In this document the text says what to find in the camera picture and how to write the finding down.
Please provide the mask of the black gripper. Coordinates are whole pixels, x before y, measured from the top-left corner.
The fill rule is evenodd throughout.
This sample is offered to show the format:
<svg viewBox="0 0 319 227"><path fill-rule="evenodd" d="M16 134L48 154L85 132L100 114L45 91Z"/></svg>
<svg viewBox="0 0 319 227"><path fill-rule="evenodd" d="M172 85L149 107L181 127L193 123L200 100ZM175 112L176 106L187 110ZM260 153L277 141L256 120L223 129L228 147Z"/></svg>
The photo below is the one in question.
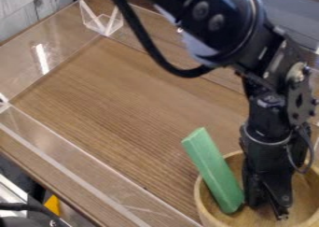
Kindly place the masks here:
<svg viewBox="0 0 319 227"><path fill-rule="evenodd" d="M313 162L313 145L309 138L311 128L307 123L279 142L256 138L248 131L247 124L240 127L245 203L249 207L269 203L277 220L289 218L292 175L305 174Z"/></svg>

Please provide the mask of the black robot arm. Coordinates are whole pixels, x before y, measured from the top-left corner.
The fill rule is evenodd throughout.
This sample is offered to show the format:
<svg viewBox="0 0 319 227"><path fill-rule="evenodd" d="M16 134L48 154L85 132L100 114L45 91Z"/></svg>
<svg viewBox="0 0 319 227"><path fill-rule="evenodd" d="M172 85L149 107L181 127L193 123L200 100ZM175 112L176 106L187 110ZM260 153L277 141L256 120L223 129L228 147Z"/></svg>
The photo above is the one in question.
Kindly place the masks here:
<svg viewBox="0 0 319 227"><path fill-rule="evenodd" d="M316 100L301 50L275 27L260 0L149 0L183 31L199 66L168 63L146 32L138 39L156 63L183 78L220 65L241 76L249 116L240 127L243 187L248 206L268 204L284 219L292 206L292 176L307 173L313 158L309 118Z"/></svg>

